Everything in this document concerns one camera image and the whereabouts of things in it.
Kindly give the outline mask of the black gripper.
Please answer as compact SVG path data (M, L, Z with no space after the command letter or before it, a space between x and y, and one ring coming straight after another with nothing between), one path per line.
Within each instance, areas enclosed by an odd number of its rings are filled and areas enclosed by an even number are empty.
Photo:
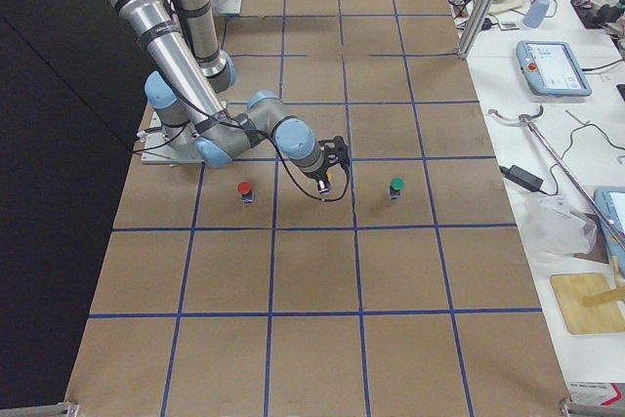
M315 180L318 192L328 192L330 190L330 180L328 176L328 170L332 167L328 166L326 155L320 141L318 142L320 155L319 155L319 167L312 173L312 178Z

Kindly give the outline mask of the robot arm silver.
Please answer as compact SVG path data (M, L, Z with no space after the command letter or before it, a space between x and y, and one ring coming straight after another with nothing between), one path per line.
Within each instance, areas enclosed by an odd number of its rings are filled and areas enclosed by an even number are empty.
M157 69L145 84L170 142L189 139L212 168L233 161L263 141L282 162L292 161L315 181L317 198L330 190L328 170L350 170L348 146L336 136L318 140L312 128L290 113L270 91L252 97L244 113L232 116L219 100L235 82L229 55L218 42L212 0L109 0L137 35L139 47Z

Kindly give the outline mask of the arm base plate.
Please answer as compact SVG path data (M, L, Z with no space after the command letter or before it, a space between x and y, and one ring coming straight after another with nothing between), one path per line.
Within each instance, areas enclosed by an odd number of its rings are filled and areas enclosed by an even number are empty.
M150 107L139 134L137 153L145 165L199 164L202 158L195 146L197 133L188 124L183 133L176 128L163 130L157 113Z

